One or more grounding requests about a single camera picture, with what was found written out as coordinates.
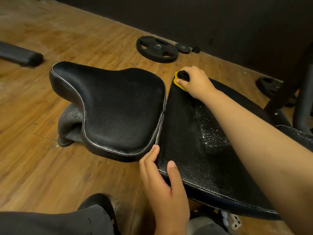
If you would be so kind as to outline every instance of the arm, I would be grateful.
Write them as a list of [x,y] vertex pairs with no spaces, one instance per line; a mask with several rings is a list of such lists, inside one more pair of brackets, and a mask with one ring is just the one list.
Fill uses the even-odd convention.
[[313,234],[313,153],[185,67],[177,83],[214,114],[241,162],[295,234]]

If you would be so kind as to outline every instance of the white stitching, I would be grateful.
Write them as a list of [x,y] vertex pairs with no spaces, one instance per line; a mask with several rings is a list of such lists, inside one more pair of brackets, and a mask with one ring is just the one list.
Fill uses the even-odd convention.
[[81,98],[81,96],[80,96],[80,94],[78,93],[78,91],[77,91],[70,83],[68,83],[65,79],[63,79],[62,77],[60,77],[59,75],[57,75],[57,74],[54,72],[53,67],[54,67],[54,65],[56,65],[56,64],[58,64],[58,63],[53,64],[53,66],[51,67],[51,72],[52,72],[52,74],[53,74],[54,76],[56,76],[57,78],[61,79],[61,80],[64,81],[68,86],[70,86],[70,87],[76,92],[76,94],[79,96],[80,101],[81,101],[82,104],[83,104],[83,110],[84,110],[84,120],[83,120],[83,127],[82,127],[82,128],[83,128],[83,134],[84,134],[84,137],[86,138],[86,140],[87,140],[90,144],[96,146],[97,148],[106,150],[106,151],[111,152],[111,153],[119,154],[119,155],[122,155],[122,156],[137,156],[137,155],[141,154],[142,152],[144,152],[144,151],[150,146],[150,144],[151,144],[151,142],[152,142],[152,140],[153,140],[153,138],[154,138],[156,132],[158,132],[158,128],[159,128],[159,125],[160,125],[160,122],[161,122],[161,119],[162,119],[162,115],[163,115],[163,113],[164,113],[164,106],[165,106],[166,93],[165,93],[165,95],[164,95],[163,110],[162,110],[161,115],[160,115],[160,117],[159,117],[159,121],[158,121],[157,127],[156,127],[156,129],[155,129],[155,131],[154,131],[154,133],[153,133],[153,136],[152,136],[150,142],[148,143],[148,145],[147,145],[143,150],[141,150],[139,153],[135,153],[135,154],[124,154],[124,153],[120,153],[120,152],[117,152],[117,151],[114,151],[114,150],[105,148],[105,147],[103,147],[103,146],[101,146],[101,145],[98,145],[98,144],[92,142],[89,138],[87,138],[86,133],[85,133],[85,127],[84,127],[84,125],[85,125],[85,115],[86,115],[86,112],[85,112],[85,105],[84,105],[83,99]]
[[[163,174],[163,175],[168,176],[168,174],[167,174],[166,172],[161,171],[160,169],[159,169],[159,172],[160,172],[161,174]],[[275,210],[263,209],[263,208],[261,208],[261,207],[255,206],[255,205],[250,205],[250,204],[247,204],[247,203],[243,203],[243,202],[240,202],[240,201],[235,200],[235,199],[233,199],[233,198],[230,198],[230,197],[228,197],[228,196],[225,196],[225,195],[222,195],[222,194],[213,192],[213,191],[211,191],[211,190],[205,189],[205,188],[203,188],[203,187],[201,187],[201,186],[197,186],[197,185],[195,185],[195,184],[193,184],[193,183],[191,183],[191,182],[188,182],[188,181],[186,181],[186,180],[182,180],[182,181],[183,181],[184,183],[188,184],[188,185],[191,185],[191,186],[193,186],[193,187],[196,187],[197,189],[201,189],[201,190],[203,190],[203,191],[205,191],[205,192],[209,192],[210,194],[218,195],[218,196],[221,196],[222,198],[223,198],[223,197],[226,197],[226,198],[231,199],[231,200],[233,200],[233,201],[236,201],[236,202],[238,202],[238,203],[240,203],[240,204],[249,205],[249,206],[252,206],[252,207],[261,209],[261,210],[263,210],[263,211],[269,211],[269,212],[275,212],[275,213],[276,213]]]

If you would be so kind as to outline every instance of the grey pants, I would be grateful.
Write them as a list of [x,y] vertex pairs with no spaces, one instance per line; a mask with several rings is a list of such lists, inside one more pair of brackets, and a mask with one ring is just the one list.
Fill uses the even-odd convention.
[[[0,212],[1,234],[114,235],[109,215],[99,205],[67,214]],[[211,219],[190,220],[187,235],[225,235]]]

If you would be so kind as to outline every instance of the dark wall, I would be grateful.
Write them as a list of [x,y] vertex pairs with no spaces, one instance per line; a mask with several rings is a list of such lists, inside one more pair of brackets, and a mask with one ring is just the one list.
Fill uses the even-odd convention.
[[57,0],[284,79],[313,42],[313,0]]

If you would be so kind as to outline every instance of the black weight plate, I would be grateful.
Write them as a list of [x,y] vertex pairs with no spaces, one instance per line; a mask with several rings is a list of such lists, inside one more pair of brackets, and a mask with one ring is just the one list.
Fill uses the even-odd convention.
[[142,56],[158,63],[172,63],[179,54],[174,45],[153,36],[141,36],[137,40],[136,48]]
[[[269,99],[273,97],[273,95],[279,90],[282,85],[282,82],[270,78],[270,77],[260,77],[255,82],[257,88],[266,95]],[[297,101],[297,96],[293,95],[288,102],[285,104],[286,107],[293,107]]]
[[175,44],[175,47],[178,49],[178,51],[182,54],[189,54],[190,53],[190,47],[188,47],[185,44],[177,43]]

